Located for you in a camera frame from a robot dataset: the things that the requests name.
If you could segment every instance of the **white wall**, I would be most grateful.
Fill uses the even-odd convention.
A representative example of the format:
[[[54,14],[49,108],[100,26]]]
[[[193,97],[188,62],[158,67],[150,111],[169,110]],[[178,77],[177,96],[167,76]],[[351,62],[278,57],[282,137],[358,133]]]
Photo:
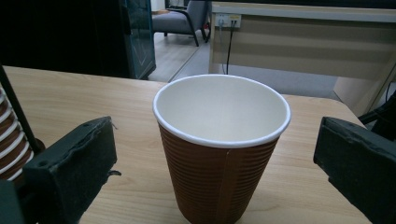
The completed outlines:
[[[158,11],[165,9],[164,0],[151,0],[151,11]]]

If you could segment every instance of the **gray floor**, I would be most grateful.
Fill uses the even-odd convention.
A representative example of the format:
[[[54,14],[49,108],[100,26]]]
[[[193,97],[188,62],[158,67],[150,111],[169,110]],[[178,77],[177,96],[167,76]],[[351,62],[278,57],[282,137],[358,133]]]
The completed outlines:
[[[201,43],[199,49],[172,80],[207,74],[209,51],[210,43]],[[332,90],[337,77],[232,65],[229,66],[229,74],[257,80],[282,94],[322,97],[340,101]],[[396,83],[393,82],[389,88],[389,97],[395,90]],[[385,94],[379,104],[383,103],[385,103]]]

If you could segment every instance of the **black cabinet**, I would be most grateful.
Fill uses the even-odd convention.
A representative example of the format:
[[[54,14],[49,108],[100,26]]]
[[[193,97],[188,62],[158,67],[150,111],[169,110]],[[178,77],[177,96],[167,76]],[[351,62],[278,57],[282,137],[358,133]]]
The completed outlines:
[[[6,0],[4,65],[147,78],[155,69],[149,0]]]

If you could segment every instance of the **chair seat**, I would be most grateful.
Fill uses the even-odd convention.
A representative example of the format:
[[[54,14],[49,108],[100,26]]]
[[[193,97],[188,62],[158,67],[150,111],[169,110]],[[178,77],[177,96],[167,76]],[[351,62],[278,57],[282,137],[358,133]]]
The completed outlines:
[[[189,22],[185,15],[178,12],[169,12],[152,18],[153,30],[156,32],[167,33],[186,33],[191,32]]]

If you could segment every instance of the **stacked cups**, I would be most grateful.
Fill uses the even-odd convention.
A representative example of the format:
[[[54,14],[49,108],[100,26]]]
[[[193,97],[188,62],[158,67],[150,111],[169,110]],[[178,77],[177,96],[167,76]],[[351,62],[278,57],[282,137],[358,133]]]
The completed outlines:
[[[183,216],[235,223],[290,123],[286,100],[247,78],[200,75],[163,87],[153,111]]]
[[[0,178],[15,180],[34,156],[3,89],[0,92]]]

